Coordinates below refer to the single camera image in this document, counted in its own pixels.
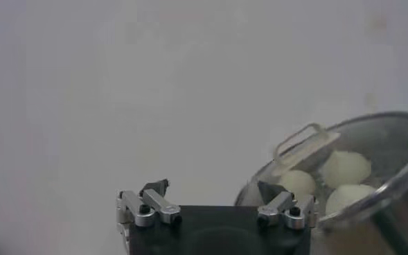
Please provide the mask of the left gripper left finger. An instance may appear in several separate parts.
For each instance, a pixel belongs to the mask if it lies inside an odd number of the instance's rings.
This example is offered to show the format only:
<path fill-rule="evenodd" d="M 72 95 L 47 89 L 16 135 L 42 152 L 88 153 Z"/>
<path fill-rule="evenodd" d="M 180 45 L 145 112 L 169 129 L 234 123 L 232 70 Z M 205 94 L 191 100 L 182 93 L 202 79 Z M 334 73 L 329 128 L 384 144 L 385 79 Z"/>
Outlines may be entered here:
<path fill-rule="evenodd" d="M 116 197 L 116 221 L 133 223 L 137 227 L 151 227 L 156 218 L 161 223 L 175 225 L 181 222 L 181 207 L 165 199 L 170 186 L 167 179 L 149 182 L 138 192 L 119 191 Z"/>

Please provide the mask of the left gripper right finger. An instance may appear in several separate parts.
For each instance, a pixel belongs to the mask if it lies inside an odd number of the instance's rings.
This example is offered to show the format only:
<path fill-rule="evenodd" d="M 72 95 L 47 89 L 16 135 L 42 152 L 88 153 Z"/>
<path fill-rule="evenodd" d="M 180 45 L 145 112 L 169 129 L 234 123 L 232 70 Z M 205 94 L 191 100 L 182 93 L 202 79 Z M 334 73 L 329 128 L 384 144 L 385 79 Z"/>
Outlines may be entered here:
<path fill-rule="evenodd" d="M 261 229 L 278 225 L 280 221 L 289 229 L 315 228 L 317 225 L 317 199 L 308 194 L 300 198 L 281 185 L 259 181 L 260 196 L 265 203 L 258 207 L 257 223 Z"/>

